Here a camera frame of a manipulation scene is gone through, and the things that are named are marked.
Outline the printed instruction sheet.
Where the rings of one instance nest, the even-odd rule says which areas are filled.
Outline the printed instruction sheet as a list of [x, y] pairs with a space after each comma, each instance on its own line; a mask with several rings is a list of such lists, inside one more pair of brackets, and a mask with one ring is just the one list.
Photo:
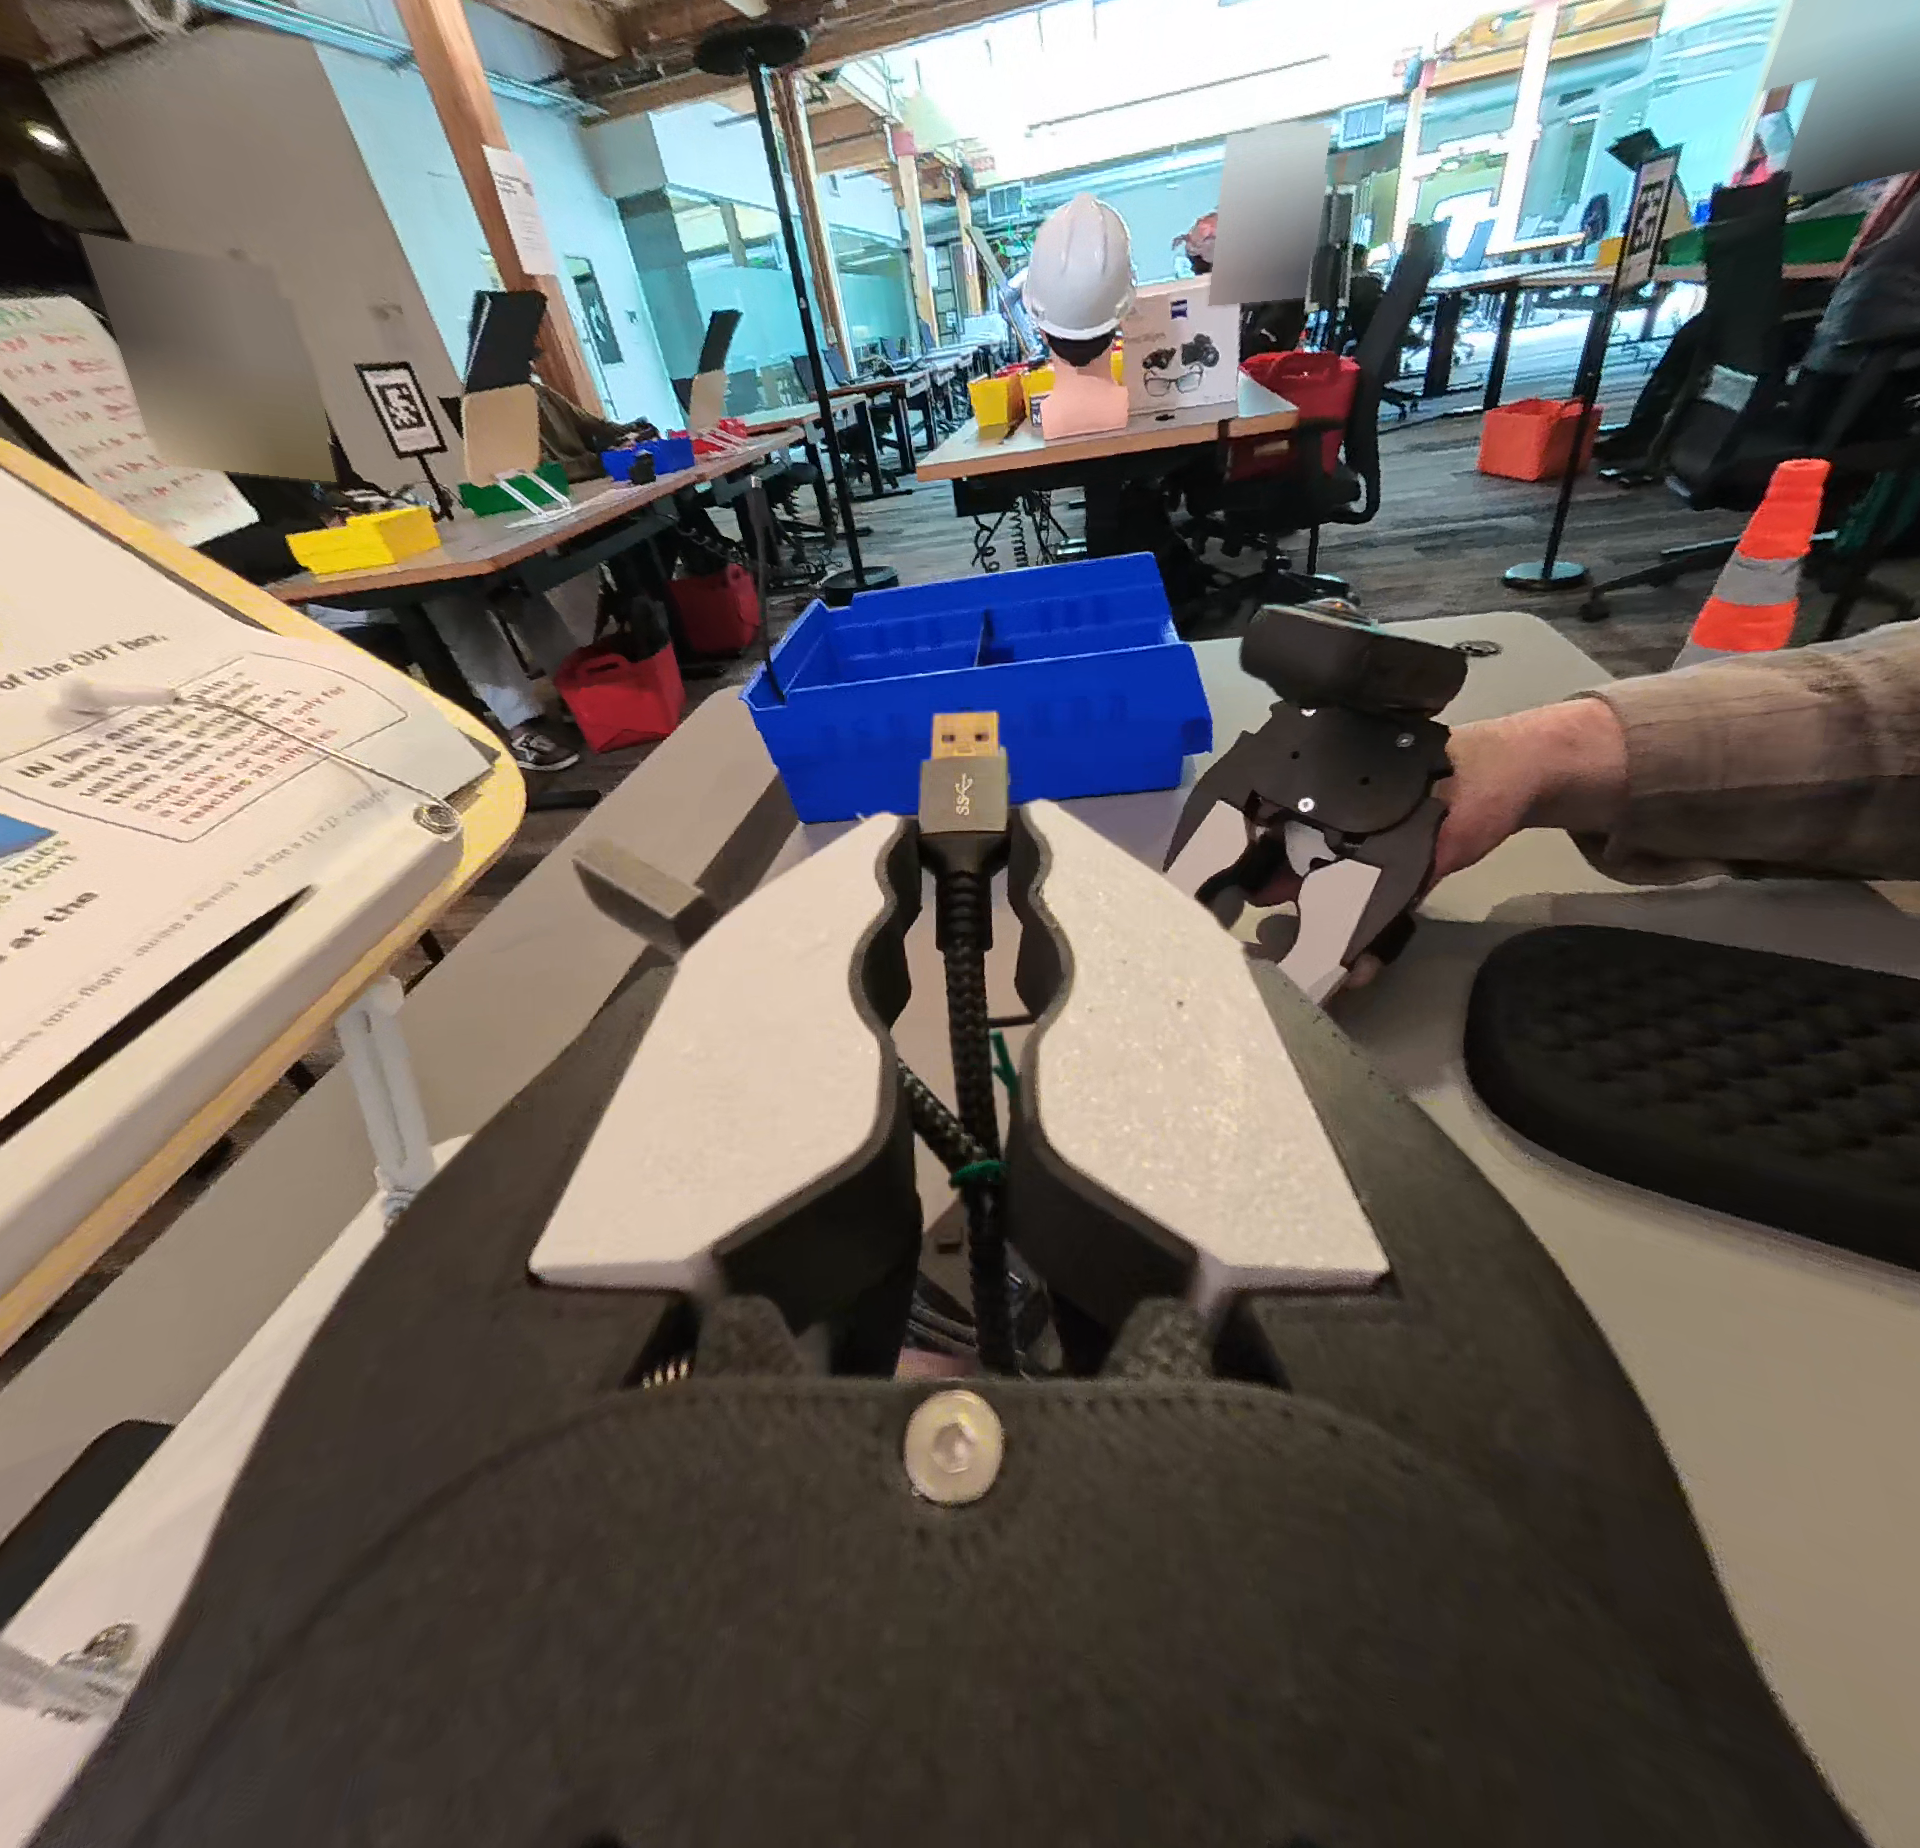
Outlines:
[[5, 477], [2, 1097], [332, 879], [442, 865], [491, 767], [382, 661], [255, 626]]

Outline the orange plastic bin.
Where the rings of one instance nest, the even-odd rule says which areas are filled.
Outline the orange plastic bin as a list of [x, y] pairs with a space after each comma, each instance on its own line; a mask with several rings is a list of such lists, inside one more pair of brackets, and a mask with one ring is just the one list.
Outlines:
[[1519, 399], [1483, 413], [1477, 470], [1519, 483], [1560, 477], [1587, 466], [1596, 443], [1598, 405], [1577, 399]]

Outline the wooden work desk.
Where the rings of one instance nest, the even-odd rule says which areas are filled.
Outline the wooden work desk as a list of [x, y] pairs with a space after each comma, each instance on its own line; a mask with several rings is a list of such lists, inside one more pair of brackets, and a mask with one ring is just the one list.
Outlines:
[[1157, 481], [1194, 450], [1299, 429], [1317, 433], [1325, 422], [1239, 376], [1233, 405], [1155, 409], [1088, 437], [1046, 442], [1036, 421], [1010, 429], [968, 421], [931, 450], [916, 481], [949, 487], [955, 517], [972, 520], [972, 559], [982, 571], [1050, 566], [1086, 552], [1086, 543], [1072, 540], [1055, 517], [1055, 492]]
[[424, 614], [431, 601], [451, 589], [492, 596], [504, 588], [562, 588], [675, 529], [701, 490], [742, 499], [763, 515], [760, 476], [781, 448], [775, 439], [755, 439], [648, 485], [578, 485], [571, 488], [567, 503], [550, 509], [549, 517], [460, 517], [446, 526], [432, 550], [394, 566], [294, 574], [270, 582], [268, 593], [291, 606], [394, 616], [421, 679], [474, 713], [478, 698]]

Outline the blue plastic bin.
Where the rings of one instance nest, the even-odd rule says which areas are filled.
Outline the blue plastic bin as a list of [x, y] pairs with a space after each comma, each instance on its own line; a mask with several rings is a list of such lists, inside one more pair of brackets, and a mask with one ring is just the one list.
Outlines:
[[946, 713], [996, 713], [1015, 803], [1174, 789], [1212, 750], [1149, 552], [817, 602], [743, 706], [803, 824], [912, 812]]

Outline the red plastic bin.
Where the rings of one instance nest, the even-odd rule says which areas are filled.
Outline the red plastic bin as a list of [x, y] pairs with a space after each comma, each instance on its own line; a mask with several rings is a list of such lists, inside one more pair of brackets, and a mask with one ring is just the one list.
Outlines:
[[692, 661], [737, 661], [752, 653], [760, 639], [759, 588], [751, 569], [732, 556], [675, 574], [666, 582], [666, 601], [675, 641]]
[[616, 637], [575, 650], [553, 670], [553, 686], [594, 754], [655, 745], [680, 727], [685, 686], [670, 641], [643, 652]]

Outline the mannequin head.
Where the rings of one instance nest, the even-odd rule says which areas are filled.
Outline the mannequin head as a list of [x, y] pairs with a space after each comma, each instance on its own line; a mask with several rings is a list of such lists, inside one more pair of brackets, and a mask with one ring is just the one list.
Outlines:
[[1044, 335], [1050, 388], [1039, 395], [1036, 376], [1026, 381], [1026, 405], [1038, 421], [1044, 443], [1067, 443], [1113, 435], [1132, 418], [1130, 390], [1122, 383], [1116, 332], [1084, 338]]

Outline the person's right hand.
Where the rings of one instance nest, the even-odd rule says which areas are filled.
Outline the person's right hand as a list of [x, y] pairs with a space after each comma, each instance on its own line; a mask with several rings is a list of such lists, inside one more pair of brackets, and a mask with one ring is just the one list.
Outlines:
[[1624, 812], [1626, 739], [1598, 697], [1462, 725], [1451, 734], [1449, 758], [1453, 772], [1438, 791], [1446, 812], [1422, 891], [1518, 831], [1598, 837]]

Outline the white printed box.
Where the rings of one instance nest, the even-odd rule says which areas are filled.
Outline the white printed box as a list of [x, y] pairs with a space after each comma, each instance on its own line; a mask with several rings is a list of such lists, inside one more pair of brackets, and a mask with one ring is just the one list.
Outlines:
[[1132, 421], [1237, 407], [1240, 311], [1212, 302], [1210, 277], [1138, 289], [1119, 341]]

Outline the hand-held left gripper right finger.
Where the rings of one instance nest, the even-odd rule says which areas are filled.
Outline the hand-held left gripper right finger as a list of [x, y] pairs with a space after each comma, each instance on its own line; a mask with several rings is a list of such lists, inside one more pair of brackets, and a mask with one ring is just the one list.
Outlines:
[[1114, 1336], [1173, 1299], [1215, 1331], [1256, 1292], [1366, 1295], [1388, 1258], [1284, 1043], [1268, 986], [1196, 901], [1030, 801], [1007, 897], [1033, 1016], [1006, 1144], [1006, 1231]]

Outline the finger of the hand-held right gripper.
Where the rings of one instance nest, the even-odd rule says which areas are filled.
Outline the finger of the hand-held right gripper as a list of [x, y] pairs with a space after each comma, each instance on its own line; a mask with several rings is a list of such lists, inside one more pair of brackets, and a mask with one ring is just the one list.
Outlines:
[[1310, 865], [1302, 876], [1294, 901], [1296, 932], [1280, 958], [1280, 971], [1312, 1003], [1327, 1003], [1346, 982], [1378, 884], [1380, 871], [1352, 858]]
[[1277, 864], [1270, 860], [1256, 864], [1256, 885], [1245, 885], [1234, 871], [1270, 833], [1277, 833], [1270, 817], [1248, 815], [1228, 801], [1204, 801], [1182, 847], [1166, 858], [1164, 876], [1190, 901], [1201, 903], [1219, 927], [1260, 922], [1277, 909], [1276, 891], [1265, 885]]

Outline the black office chair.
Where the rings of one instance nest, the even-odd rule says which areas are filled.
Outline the black office chair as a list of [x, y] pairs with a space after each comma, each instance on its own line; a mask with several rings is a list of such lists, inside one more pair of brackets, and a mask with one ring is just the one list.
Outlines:
[[1308, 534], [1306, 569], [1287, 566], [1277, 582], [1284, 604], [1346, 597], [1348, 588], [1317, 572], [1321, 534], [1328, 526], [1368, 526], [1380, 513], [1380, 402], [1399, 372], [1399, 351], [1428, 288], [1445, 262], [1446, 227], [1414, 224], [1395, 272], [1357, 348], [1357, 390], [1339, 430], [1337, 463], [1325, 463], [1322, 430], [1302, 421], [1296, 529]]

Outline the black white marker sign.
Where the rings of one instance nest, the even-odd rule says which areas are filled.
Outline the black white marker sign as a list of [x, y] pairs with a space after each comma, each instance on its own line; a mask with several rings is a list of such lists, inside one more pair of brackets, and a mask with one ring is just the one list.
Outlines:
[[391, 357], [355, 363], [354, 372], [394, 456], [417, 463], [428, 473], [432, 458], [443, 456], [451, 446], [417, 369], [408, 360]]

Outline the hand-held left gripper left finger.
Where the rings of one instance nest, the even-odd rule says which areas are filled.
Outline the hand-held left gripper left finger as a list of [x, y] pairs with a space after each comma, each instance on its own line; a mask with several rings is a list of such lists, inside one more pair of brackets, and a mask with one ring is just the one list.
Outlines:
[[857, 1329], [916, 1273], [916, 1129], [891, 1022], [919, 914], [909, 818], [859, 822], [672, 971], [532, 1250], [543, 1284]]

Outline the orange traffic cone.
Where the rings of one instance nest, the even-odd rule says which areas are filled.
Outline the orange traffic cone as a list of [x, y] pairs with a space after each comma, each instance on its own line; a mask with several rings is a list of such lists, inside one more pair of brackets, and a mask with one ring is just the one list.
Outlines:
[[1831, 461], [1780, 461], [1698, 614], [1674, 670], [1785, 650]]

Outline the black foam wrist rest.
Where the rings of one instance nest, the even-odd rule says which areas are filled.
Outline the black foam wrist rest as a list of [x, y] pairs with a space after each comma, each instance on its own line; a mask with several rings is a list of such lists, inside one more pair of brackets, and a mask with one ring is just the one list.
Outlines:
[[1462, 1053], [1478, 1102], [1562, 1161], [1918, 1269], [1913, 977], [1538, 928], [1474, 973]]

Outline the white hard hat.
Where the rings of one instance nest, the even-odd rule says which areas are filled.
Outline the white hard hat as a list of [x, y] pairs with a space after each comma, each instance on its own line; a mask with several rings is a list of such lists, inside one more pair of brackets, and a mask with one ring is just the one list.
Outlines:
[[1026, 312], [1053, 342], [1113, 335], [1136, 291], [1130, 227], [1116, 208], [1086, 190], [1044, 220], [1020, 272]]

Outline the handwritten white poster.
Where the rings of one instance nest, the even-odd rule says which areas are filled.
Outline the handwritten white poster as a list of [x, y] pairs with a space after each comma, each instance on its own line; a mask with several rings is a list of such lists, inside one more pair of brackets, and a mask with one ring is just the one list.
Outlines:
[[78, 481], [187, 546], [260, 520], [225, 473], [162, 461], [121, 348], [83, 301], [2, 298], [2, 397]]

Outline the white document stand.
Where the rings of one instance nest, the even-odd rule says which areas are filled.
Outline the white document stand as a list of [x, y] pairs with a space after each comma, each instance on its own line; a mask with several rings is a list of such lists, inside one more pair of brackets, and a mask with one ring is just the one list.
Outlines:
[[291, 1369], [397, 1214], [465, 1143], [431, 1143], [399, 1012], [386, 977], [336, 1024], [376, 1193], [180, 1423], [109, 1427], [5, 1540], [5, 1843], [34, 1842], [125, 1710]]

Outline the yellow plastic bin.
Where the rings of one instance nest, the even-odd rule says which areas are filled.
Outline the yellow plastic bin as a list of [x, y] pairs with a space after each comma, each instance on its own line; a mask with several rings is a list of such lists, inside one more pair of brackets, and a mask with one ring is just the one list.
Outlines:
[[300, 532], [285, 546], [300, 571], [336, 578], [349, 572], [399, 566], [439, 546], [436, 517], [421, 505], [348, 517], [338, 526]]

